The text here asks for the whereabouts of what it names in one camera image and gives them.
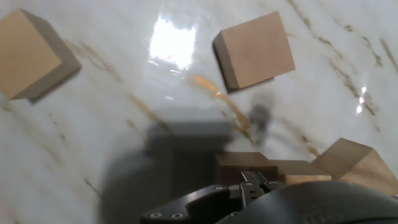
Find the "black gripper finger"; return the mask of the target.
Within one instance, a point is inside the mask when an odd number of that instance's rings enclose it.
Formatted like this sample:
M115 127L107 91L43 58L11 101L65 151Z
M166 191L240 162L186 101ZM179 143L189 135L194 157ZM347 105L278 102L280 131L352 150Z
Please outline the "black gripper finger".
M141 224L227 223L250 203L284 186L259 171L243 171L238 185L211 185L143 213Z

